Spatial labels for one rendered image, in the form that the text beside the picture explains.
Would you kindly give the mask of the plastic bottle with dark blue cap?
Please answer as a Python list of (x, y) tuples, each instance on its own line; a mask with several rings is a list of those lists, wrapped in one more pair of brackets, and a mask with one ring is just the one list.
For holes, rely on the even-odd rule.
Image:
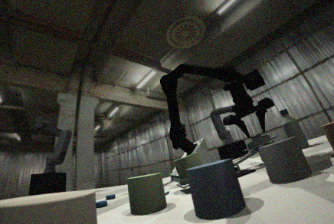
[(301, 149), (309, 146), (305, 134), (295, 118), (292, 118), (287, 109), (281, 110), (280, 114), (283, 116), (282, 127), (287, 135), (287, 138), (296, 137)]

